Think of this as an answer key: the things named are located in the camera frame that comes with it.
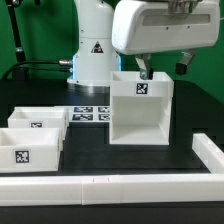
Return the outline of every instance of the black table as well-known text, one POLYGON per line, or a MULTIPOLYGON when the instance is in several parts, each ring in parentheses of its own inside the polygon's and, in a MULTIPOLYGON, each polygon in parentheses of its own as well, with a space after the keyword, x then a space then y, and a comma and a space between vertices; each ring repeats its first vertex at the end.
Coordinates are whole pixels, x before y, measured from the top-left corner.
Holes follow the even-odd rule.
MULTIPOLYGON (((66 88, 63 80, 0 81, 0 127, 15 106, 102 106, 109 95, 66 88)), ((109 124, 70 124, 58 172, 5 176, 208 173, 192 152, 194 133, 224 149, 224 105, 190 82, 175 81, 169 146, 109 145, 109 124)), ((0 223, 221 223, 223 202, 0 207, 0 223)))

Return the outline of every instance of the black cable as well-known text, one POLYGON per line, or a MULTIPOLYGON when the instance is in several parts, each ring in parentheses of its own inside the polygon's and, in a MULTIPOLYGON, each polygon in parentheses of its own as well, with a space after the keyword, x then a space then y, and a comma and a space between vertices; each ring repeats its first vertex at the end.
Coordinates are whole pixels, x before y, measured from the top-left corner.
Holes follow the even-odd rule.
POLYGON ((9 74, 16 69, 24 68, 24 69, 31 69, 31 70, 40 70, 40 71, 56 71, 56 72, 71 72, 70 68, 35 68, 35 67, 11 67, 8 71, 6 71, 3 76, 2 80, 6 80, 9 74))
POLYGON ((18 62, 3 74, 2 80, 7 79, 8 75, 11 73, 11 71, 18 69, 19 67, 21 67, 21 65, 25 65, 25 64, 59 65, 59 61, 22 61, 22 62, 18 62))

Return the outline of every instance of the white bin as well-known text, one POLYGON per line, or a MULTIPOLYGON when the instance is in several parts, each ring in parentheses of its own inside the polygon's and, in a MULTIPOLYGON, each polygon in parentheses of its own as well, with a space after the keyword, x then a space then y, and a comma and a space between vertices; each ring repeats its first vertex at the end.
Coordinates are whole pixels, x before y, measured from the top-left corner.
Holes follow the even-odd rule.
POLYGON ((0 129, 0 172, 57 171, 60 129, 0 129))
POLYGON ((164 72, 112 72, 110 144, 168 145, 174 83, 164 72))
POLYGON ((8 118, 9 128, 60 128, 65 139, 68 126, 66 108, 60 107, 15 107, 8 118))

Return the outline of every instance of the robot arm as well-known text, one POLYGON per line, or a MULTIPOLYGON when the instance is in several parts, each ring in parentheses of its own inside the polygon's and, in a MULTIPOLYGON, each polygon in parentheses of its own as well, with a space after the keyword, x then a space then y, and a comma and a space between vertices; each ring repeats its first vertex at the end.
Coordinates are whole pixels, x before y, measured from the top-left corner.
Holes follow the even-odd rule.
POLYGON ((120 53, 138 55, 143 79, 152 78, 150 53, 184 50, 176 72, 186 74, 196 49, 216 43, 219 22, 219 0, 122 0, 115 10, 112 44, 120 53))

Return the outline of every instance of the green wall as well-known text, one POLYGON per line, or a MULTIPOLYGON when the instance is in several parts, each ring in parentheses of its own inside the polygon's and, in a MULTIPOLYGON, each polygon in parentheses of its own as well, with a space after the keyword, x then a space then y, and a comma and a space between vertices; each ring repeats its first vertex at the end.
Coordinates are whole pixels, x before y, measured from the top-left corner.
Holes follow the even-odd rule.
MULTIPOLYGON (((107 0, 113 7, 118 0, 107 0)), ((221 15, 224 16, 224 1, 221 0, 221 15)), ((39 7, 33 0, 24 0, 16 9, 23 47, 27 59, 54 60, 67 58, 78 49, 77 12, 73 0, 42 0, 39 7)), ((16 62, 11 25, 5 1, 0 1, 0 74, 16 62)), ((151 66, 157 71, 166 71, 173 79, 196 83, 224 104, 224 22, 220 25, 217 44, 200 49, 187 76, 175 75, 175 64, 180 52, 152 55, 151 66)), ((137 70, 133 57, 123 57, 125 70, 137 70)), ((33 72, 32 78, 67 78, 68 74, 33 72)))

